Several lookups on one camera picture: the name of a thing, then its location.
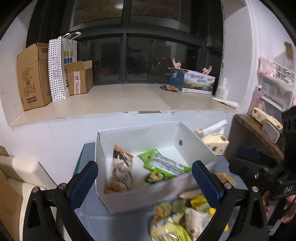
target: colorful square logo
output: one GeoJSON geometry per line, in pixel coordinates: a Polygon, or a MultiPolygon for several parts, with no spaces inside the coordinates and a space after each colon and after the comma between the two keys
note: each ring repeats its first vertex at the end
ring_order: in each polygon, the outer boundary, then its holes
{"type": "Polygon", "coordinates": [[[72,63],[72,51],[64,51],[63,55],[64,55],[64,64],[68,64],[68,63],[72,63]]]}

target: blue tablecloth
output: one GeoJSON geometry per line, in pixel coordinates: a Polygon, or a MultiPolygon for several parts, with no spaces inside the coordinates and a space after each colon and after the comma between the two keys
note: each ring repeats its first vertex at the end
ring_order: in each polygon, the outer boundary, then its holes
{"type": "MultiPolygon", "coordinates": [[[[88,161],[94,161],[95,143],[84,145],[79,157],[74,174],[80,172],[88,161]]],[[[237,183],[236,188],[247,189],[239,176],[231,174],[228,169],[228,161],[220,156],[220,160],[215,166],[215,172],[228,173],[237,183]]],[[[149,236],[149,226],[154,215],[152,207],[142,208],[127,213],[111,214],[96,194],[95,184],[92,185],[82,206],[75,210],[80,221],[96,241],[151,241],[149,236]]],[[[238,213],[238,207],[232,213],[229,220],[232,228],[238,213]]],[[[224,232],[220,238],[226,240],[229,235],[224,232]]]]}

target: blue gripper pad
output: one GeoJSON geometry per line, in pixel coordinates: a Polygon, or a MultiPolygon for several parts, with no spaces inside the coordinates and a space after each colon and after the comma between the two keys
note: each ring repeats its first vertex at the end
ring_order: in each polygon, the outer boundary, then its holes
{"type": "Polygon", "coordinates": [[[262,158],[261,152],[243,146],[237,148],[237,157],[254,161],[258,161],[262,158]]]}
{"type": "Polygon", "coordinates": [[[94,161],[89,161],[82,171],[74,175],[67,184],[66,195],[72,210],[80,208],[98,172],[98,165],[94,161]]]}
{"type": "Polygon", "coordinates": [[[218,177],[210,173],[201,161],[195,161],[192,164],[192,175],[210,207],[219,208],[224,189],[218,177]]]}

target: screw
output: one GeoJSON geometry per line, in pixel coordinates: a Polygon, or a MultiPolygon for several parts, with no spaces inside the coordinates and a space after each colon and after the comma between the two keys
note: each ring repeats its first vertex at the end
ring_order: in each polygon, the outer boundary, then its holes
{"type": "Polygon", "coordinates": [[[225,187],[226,189],[230,189],[232,186],[231,186],[230,183],[224,183],[224,187],[225,187]]]}
{"type": "Polygon", "coordinates": [[[38,188],[38,187],[34,187],[32,191],[33,191],[34,193],[36,193],[36,192],[39,191],[39,188],[38,188]]]}
{"type": "Polygon", "coordinates": [[[59,189],[63,190],[63,189],[65,189],[66,186],[67,186],[66,183],[61,183],[61,184],[59,185],[59,189]]]}
{"type": "Polygon", "coordinates": [[[254,192],[258,192],[258,187],[252,187],[252,190],[254,191],[254,192]]]}

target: dark window glass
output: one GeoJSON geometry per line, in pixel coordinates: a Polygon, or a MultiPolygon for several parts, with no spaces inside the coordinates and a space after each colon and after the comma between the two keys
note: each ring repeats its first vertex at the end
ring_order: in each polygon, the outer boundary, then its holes
{"type": "Polygon", "coordinates": [[[120,83],[120,37],[80,41],[77,51],[78,61],[93,61],[94,85],[120,83]]]}
{"type": "Polygon", "coordinates": [[[119,18],[121,22],[123,0],[76,0],[73,26],[102,19],[119,18]]]}
{"type": "Polygon", "coordinates": [[[190,32],[190,0],[132,0],[131,22],[150,23],[190,32]]]}
{"type": "Polygon", "coordinates": [[[168,83],[172,59],[182,68],[197,70],[197,47],[176,42],[128,38],[127,81],[129,83],[168,83]]]}

